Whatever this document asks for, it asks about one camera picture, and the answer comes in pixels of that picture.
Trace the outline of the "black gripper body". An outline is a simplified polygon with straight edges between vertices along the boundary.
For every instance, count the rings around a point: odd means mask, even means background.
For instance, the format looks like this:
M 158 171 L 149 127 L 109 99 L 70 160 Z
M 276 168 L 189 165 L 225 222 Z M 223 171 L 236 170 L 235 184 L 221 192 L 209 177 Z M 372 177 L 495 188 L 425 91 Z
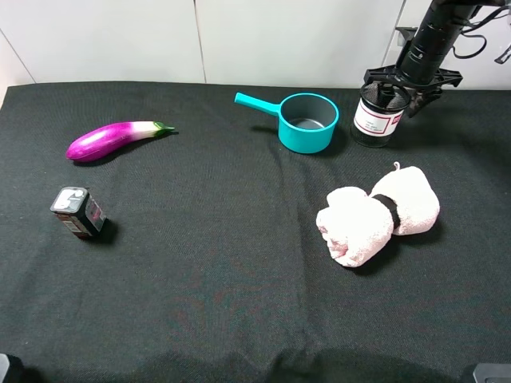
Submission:
M 410 89 L 459 86 L 458 71 L 442 69 L 462 29 L 461 7 L 430 7 L 415 35 L 408 38 L 395 65 L 368 69 L 364 82 L 391 83 Z

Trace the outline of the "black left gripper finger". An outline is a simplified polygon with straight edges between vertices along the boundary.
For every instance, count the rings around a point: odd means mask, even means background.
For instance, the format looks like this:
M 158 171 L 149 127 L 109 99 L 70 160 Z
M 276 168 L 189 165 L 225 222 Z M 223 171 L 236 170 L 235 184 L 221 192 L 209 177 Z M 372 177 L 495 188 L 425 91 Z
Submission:
M 377 105 L 381 109 L 387 109 L 394 99 L 395 91 L 392 84 L 377 84 Z

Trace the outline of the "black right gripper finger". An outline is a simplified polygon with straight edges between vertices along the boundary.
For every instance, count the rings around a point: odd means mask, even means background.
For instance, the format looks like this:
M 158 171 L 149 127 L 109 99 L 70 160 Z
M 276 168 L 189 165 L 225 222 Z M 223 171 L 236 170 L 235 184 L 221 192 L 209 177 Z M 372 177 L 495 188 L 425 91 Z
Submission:
M 439 99 L 442 95 L 441 88 L 410 89 L 410 104 L 406 109 L 409 118 L 416 116 L 428 104 Z

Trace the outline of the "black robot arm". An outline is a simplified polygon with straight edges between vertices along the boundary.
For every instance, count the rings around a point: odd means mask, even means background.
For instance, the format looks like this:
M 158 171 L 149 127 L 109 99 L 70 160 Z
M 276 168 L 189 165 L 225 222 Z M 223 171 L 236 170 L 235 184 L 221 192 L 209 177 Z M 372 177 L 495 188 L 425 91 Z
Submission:
M 406 114 L 415 116 L 440 98 L 444 85 L 457 87 L 463 80 L 460 72 L 442 68 L 448 53 L 455 52 L 458 37 L 483 38 L 475 31 L 504 11 L 510 11 L 509 1 L 432 1 L 415 31 L 398 30 L 404 46 L 396 63 L 368 69 L 364 82 L 403 87 L 411 96 Z

